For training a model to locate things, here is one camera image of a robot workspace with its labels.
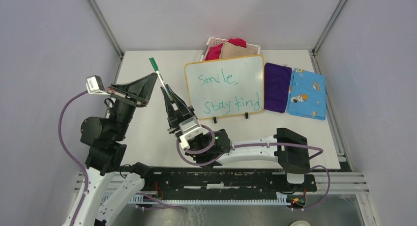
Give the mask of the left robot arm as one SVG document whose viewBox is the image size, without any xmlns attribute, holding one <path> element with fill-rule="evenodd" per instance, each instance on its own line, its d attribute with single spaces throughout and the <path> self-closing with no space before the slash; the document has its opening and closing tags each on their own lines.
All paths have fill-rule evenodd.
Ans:
<svg viewBox="0 0 417 226">
<path fill-rule="evenodd" d="M 112 84 L 105 88 L 99 76 L 86 79 L 85 93 L 104 95 L 110 100 L 108 117 L 88 117 L 81 125 L 81 143 L 89 147 L 89 153 L 81 168 L 84 176 L 65 226 L 110 226 L 131 198 L 142 190 L 154 186 L 151 167 L 142 163 L 133 164 L 127 177 L 107 200 L 106 190 L 115 174 L 121 169 L 127 146 L 127 129 L 136 108 L 145 107 L 150 100 L 158 76 L 151 73 L 126 84 Z"/>
</svg>

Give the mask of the yellow framed whiteboard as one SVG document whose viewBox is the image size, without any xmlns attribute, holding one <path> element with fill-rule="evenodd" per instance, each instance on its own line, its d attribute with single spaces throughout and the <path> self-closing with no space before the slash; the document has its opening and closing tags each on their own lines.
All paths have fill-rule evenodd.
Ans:
<svg viewBox="0 0 417 226">
<path fill-rule="evenodd" d="M 184 67 L 189 102 L 199 119 L 264 110 L 262 55 L 188 63 Z"/>
</svg>

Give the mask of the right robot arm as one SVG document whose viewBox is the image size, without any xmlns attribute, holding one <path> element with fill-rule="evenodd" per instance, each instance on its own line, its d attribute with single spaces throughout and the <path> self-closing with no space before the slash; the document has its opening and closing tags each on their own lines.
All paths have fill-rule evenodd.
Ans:
<svg viewBox="0 0 417 226">
<path fill-rule="evenodd" d="M 214 131 L 199 122 L 191 106 L 179 98 L 168 85 L 162 85 L 170 134 L 177 139 L 181 158 L 196 167 L 212 168 L 244 161 L 276 162 L 285 171 L 284 185 L 291 191 L 304 184 L 311 172 L 307 138 L 287 128 L 275 135 L 251 141 L 232 141 L 225 129 Z"/>
</svg>

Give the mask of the green whiteboard marker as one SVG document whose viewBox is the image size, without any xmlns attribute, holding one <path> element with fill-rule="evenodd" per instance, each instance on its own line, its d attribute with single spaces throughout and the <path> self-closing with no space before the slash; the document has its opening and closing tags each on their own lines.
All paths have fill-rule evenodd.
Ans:
<svg viewBox="0 0 417 226">
<path fill-rule="evenodd" d="M 162 74 L 161 74 L 161 73 L 160 73 L 160 71 L 159 71 L 159 67 L 158 67 L 158 65 L 157 65 L 157 63 L 156 63 L 156 61 L 155 61 L 155 59 L 154 59 L 153 57 L 150 57 L 150 58 L 149 58 L 149 61 L 150 61 L 150 63 L 151 63 L 152 68 L 154 69 L 155 73 L 157 74 L 157 76 L 158 76 L 158 78 L 159 78 L 159 81 L 160 81 L 160 83 L 161 83 L 161 86 L 162 86 L 162 88 L 163 88 L 163 91 L 166 93 L 166 95 L 167 95 L 167 97 L 168 97 L 169 102 L 172 104 L 172 103 L 173 103 L 173 101 L 174 101 L 174 99 L 173 99 L 173 97 L 172 97 L 172 95 L 171 95 L 171 92 L 170 92 L 170 90 L 169 90 L 169 88 L 168 88 L 168 85 L 167 85 L 167 84 L 165 84 L 165 82 L 164 82 L 164 79 L 163 79 L 163 77 L 162 77 Z"/>
</svg>

